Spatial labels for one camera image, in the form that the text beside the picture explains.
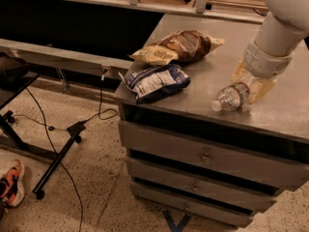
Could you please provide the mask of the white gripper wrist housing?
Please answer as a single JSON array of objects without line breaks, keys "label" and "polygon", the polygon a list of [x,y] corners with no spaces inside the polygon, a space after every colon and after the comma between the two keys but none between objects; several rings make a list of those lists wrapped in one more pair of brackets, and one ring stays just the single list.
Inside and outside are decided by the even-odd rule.
[{"label": "white gripper wrist housing", "polygon": [[231,81],[245,82],[250,94],[248,103],[253,104],[261,100],[276,84],[278,74],[283,73],[294,55],[273,56],[262,51],[254,41],[251,41],[239,61],[231,77]]}]

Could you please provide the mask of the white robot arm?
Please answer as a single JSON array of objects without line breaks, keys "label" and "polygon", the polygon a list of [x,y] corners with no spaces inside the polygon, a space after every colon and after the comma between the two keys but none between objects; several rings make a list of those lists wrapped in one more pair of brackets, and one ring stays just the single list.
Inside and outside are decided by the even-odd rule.
[{"label": "white robot arm", "polygon": [[249,89],[247,103],[264,97],[292,61],[299,43],[309,36],[309,0],[264,0],[267,15],[243,53],[233,82]]}]

